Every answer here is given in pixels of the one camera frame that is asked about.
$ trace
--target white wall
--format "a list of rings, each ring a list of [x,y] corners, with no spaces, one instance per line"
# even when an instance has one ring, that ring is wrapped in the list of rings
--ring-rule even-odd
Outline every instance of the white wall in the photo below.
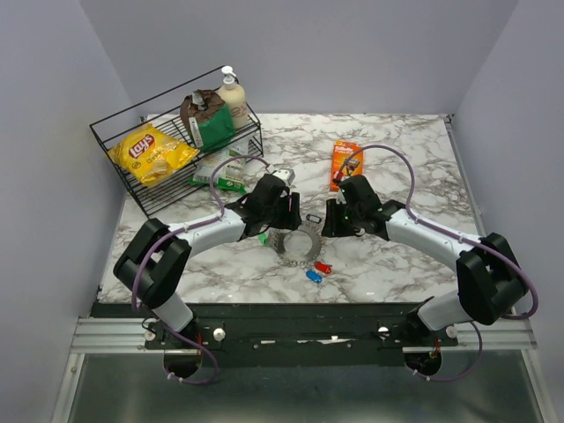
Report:
[[[460,153],[488,230],[535,281],[532,323],[564,420],[564,3],[521,0],[456,112]]]
[[[80,1],[132,100],[231,64],[255,110],[294,113],[452,113],[516,4]]]
[[[4,0],[0,57],[0,420],[47,422],[123,195],[88,124],[130,103],[76,0]]]

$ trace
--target marble countertop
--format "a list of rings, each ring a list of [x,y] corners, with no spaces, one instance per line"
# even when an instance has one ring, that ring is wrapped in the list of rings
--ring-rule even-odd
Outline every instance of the marble countertop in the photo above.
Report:
[[[329,192],[330,159],[337,139],[360,145],[379,143],[404,152],[413,164],[417,188],[413,208],[443,225],[475,234],[468,195],[449,137],[437,115],[259,115],[264,157],[278,167],[292,167],[301,213],[321,217]],[[262,165],[248,163],[248,186],[262,175]],[[389,152],[365,152],[364,175],[381,200],[404,201],[409,174]],[[238,195],[223,192],[225,201]],[[184,198],[154,217],[177,223],[214,213],[217,206],[207,189]],[[146,218],[126,197],[108,266],[101,281],[100,302],[130,301],[130,291],[112,274]],[[456,288],[451,270],[419,251],[374,236],[325,239],[320,257],[333,272],[316,284],[301,268],[281,265],[273,249],[254,237],[224,244],[190,258],[178,292],[187,302],[384,302],[423,301]]]

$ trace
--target white pump bottle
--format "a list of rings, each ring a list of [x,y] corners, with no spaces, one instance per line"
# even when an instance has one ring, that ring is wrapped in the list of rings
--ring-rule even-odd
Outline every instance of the white pump bottle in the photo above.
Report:
[[[235,74],[231,66],[224,66],[221,72],[225,75],[223,85],[218,90],[219,97],[227,104],[233,125],[236,130],[249,123],[249,110],[245,98],[245,90],[235,81]]]

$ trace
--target orange product box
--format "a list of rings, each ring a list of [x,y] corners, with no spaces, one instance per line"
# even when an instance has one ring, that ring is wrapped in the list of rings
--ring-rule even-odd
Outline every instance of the orange product box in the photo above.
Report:
[[[343,166],[345,159],[358,150],[360,150],[360,146],[356,143],[341,140],[335,141],[333,145],[333,161],[331,163],[330,175],[331,191],[338,191],[338,186],[333,182],[333,179],[341,166]],[[364,152],[360,152],[354,156],[352,160],[349,160],[348,165],[343,169],[344,178],[353,176],[354,174],[362,174],[362,163],[364,162],[363,153]]]

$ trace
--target lay's chip bag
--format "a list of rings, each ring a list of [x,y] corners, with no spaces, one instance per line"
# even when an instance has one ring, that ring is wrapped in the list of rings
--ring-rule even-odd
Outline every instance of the lay's chip bag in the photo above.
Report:
[[[147,123],[108,153],[115,164],[131,172],[147,187],[154,187],[184,167],[199,150]]]

